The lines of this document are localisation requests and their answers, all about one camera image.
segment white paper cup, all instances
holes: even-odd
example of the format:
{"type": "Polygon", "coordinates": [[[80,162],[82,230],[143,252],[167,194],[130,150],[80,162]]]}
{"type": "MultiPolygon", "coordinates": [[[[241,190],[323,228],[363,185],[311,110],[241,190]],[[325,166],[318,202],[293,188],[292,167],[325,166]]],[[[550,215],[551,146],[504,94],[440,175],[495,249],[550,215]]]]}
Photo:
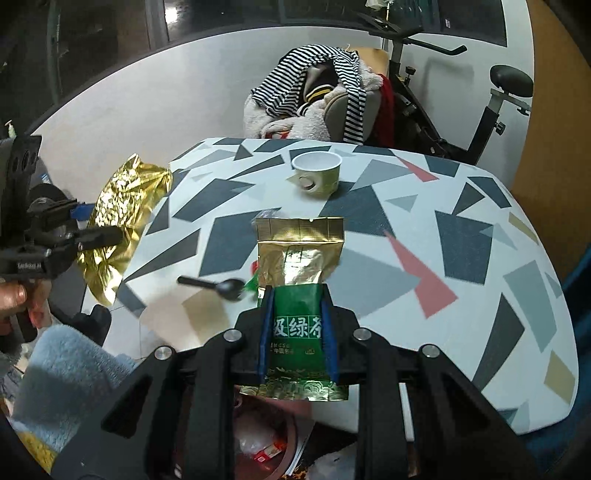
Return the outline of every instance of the white paper cup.
{"type": "Polygon", "coordinates": [[[339,187],[343,158],[332,152],[307,152],[291,161],[298,185],[308,193],[330,195],[339,187]]]}

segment finger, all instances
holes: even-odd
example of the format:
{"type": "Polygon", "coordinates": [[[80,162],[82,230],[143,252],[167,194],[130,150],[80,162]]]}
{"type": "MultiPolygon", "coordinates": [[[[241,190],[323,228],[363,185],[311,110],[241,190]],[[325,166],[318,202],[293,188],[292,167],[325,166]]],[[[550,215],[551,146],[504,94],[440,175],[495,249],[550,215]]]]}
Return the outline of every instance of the finger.
{"type": "Polygon", "coordinates": [[[10,335],[11,332],[12,326],[10,325],[8,319],[0,320],[0,336],[10,335]]]}
{"type": "Polygon", "coordinates": [[[51,313],[47,302],[45,301],[39,309],[29,309],[29,319],[37,328],[49,327],[51,325],[51,313]]]}
{"type": "Polygon", "coordinates": [[[40,310],[45,305],[51,291],[50,280],[39,280],[35,283],[30,308],[40,310]]]}
{"type": "Polygon", "coordinates": [[[11,310],[27,301],[25,287],[18,283],[0,284],[0,311],[11,310]]]}

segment striped shirt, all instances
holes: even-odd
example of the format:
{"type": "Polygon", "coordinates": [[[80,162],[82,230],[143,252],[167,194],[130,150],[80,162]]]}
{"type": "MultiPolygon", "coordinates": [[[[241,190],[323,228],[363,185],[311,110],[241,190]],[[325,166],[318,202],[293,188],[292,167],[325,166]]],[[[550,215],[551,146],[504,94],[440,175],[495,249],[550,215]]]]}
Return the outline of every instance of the striped shirt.
{"type": "Polygon", "coordinates": [[[325,45],[294,48],[280,60],[261,86],[252,90],[252,99],[265,108],[267,115],[296,116],[307,69],[328,60],[333,61],[339,80],[348,94],[343,141],[361,145],[367,93],[361,86],[359,56],[355,51],[325,45]]]}

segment green tea bag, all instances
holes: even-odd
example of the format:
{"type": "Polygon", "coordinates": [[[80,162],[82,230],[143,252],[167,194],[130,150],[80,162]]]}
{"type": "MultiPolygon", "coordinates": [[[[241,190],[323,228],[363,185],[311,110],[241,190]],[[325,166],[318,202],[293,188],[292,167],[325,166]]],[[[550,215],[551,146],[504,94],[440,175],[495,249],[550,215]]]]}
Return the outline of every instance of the green tea bag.
{"type": "Polygon", "coordinates": [[[259,297],[274,288],[267,381],[242,392],[283,400],[346,400],[329,380],[322,351],[322,282],[343,248],[342,218],[257,219],[259,297]]]}

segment gold foil bag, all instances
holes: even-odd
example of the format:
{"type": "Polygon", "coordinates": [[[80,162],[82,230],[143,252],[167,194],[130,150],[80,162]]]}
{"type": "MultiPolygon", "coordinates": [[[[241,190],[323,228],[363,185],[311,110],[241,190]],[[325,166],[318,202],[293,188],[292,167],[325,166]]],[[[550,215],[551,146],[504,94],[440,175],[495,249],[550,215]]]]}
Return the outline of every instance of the gold foil bag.
{"type": "Polygon", "coordinates": [[[78,265],[90,291],[103,305],[113,305],[150,214],[171,187],[169,169],[143,163],[134,154],[101,191],[88,227],[116,225],[123,230],[123,241],[113,247],[81,252],[78,265]]]}
{"type": "Polygon", "coordinates": [[[346,400],[348,389],[330,381],[322,351],[322,282],[339,263],[342,218],[259,218],[259,296],[271,285],[274,324],[264,385],[251,395],[283,400],[346,400]]]}

